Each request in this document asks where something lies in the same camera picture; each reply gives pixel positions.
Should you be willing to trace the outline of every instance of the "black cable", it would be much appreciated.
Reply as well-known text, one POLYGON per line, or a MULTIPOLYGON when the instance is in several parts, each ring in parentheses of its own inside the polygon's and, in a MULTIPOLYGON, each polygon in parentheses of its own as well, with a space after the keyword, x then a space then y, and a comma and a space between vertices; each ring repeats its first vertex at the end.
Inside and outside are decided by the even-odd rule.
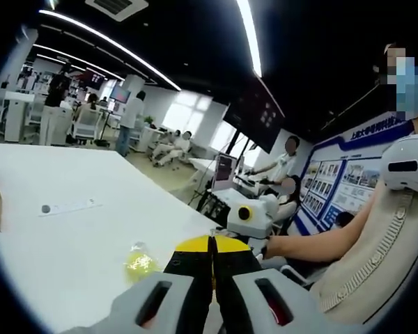
MULTIPOLYGON (((234 146, 233 146, 233 148, 240 142, 240 141, 242 141, 243 139, 245 139, 246 138, 246 136, 243 136, 243 138, 241 138, 239 141, 237 141, 237 142, 235 142, 235 144, 234 144, 234 146)), ((228 146, 229 144, 231 144, 230 142, 229 143, 227 143, 225 146, 223 146, 222 147, 222 149, 220 150, 220 151, 223 151, 225 148, 226 148, 226 146, 228 146)), ((199 182, 199 184, 198 184, 198 186, 197 186, 197 190, 198 189, 200 189, 200 186, 201 186, 201 183, 202 183, 202 181, 203 181, 203 179, 204 179, 204 177, 205 177, 205 175, 206 175, 206 173, 208 172, 208 169, 209 169, 209 166, 211 165, 211 163, 212 162, 214 162, 214 160, 217 158, 217 156, 218 156, 218 154, 216 154, 215 155, 215 157, 213 157, 212 158, 212 160, 210 161, 210 163, 208 164, 208 166, 206 167, 206 169, 204 170, 204 173, 203 173, 203 175, 201 176, 201 179, 200 179, 200 182, 199 182)), ((196 198, 198 196, 198 193, 195 195, 193 195, 192 196, 192 198, 191 198, 191 200, 188 202, 188 204, 187 205, 190 205, 190 203, 192 203, 192 201, 196 198)))

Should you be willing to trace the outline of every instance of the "dark clothing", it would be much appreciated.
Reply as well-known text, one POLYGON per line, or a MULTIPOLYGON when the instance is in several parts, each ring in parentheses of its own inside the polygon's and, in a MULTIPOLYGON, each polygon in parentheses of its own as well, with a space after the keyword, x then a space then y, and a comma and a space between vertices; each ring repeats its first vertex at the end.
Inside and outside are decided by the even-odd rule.
POLYGON ((45 106, 61 106, 65 97, 65 91, 70 87, 71 79, 64 74, 56 74, 49 83, 49 92, 45 100, 45 106))

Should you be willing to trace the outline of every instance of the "ceiling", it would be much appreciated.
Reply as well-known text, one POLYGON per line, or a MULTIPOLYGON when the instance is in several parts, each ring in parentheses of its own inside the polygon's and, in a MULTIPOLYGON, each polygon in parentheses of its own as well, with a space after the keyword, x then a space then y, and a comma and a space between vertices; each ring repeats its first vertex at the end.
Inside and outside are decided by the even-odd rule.
MULTIPOLYGON (((146 9, 122 22, 84 0, 61 0, 56 12, 119 42, 182 89, 212 95, 226 104, 238 97, 253 74, 236 1, 147 1, 146 9)), ((283 128, 317 142, 385 111, 384 94, 376 88, 342 113, 375 86, 373 65, 381 60, 387 43, 418 39, 414 9, 405 4, 400 8, 392 4, 391 9, 383 3, 379 8, 363 3, 352 7, 349 1, 339 0, 249 3, 263 81, 286 116, 283 128)), ((151 84, 173 89, 121 50, 70 23, 38 15, 33 24, 38 26, 39 45, 72 54, 122 77, 137 73, 151 84)), ((36 53, 57 56, 33 48, 31 56, 36 53)))

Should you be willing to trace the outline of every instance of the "white shirt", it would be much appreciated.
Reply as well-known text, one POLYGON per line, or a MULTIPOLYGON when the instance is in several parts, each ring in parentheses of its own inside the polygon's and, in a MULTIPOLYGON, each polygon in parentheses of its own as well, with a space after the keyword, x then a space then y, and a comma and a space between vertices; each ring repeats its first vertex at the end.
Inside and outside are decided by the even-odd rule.
POLYGON ((271 170, 269 180, 281 181, 286 176, 290 175, 295 163, 295 155, 290 157, 288 153, 283 153, 275 162, 277 162, 277 165, 271 170))
POLYGON ((185 139, 183 139, 182 137, 180 137, 180 138, 177 138, 173 142, 173 146, 175 146, 176 148, 180 148, 184 152, 187 152, 189 150, 190 141, 189 140, 186 141, 185 139))
POLYGON ((144 112, 144 102, 138 98, 130 100, 130 102, 125 107, 124 114, 121 117, 119 125, 128 127, 130 129, 134 128, 134 122, 137 120, 137 115, 144 112))

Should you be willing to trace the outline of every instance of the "white workstation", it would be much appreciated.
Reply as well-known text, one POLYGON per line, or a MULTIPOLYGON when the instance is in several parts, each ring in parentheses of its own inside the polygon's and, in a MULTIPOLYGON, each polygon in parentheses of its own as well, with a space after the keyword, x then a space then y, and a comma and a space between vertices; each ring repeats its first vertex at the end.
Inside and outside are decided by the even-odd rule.
POLYGON ((130 287, 134 243, 164 267, 177 244, 217 226, 112 151, 0 144, 0 192, 1 268, 55 333, 108 315, 130 287))

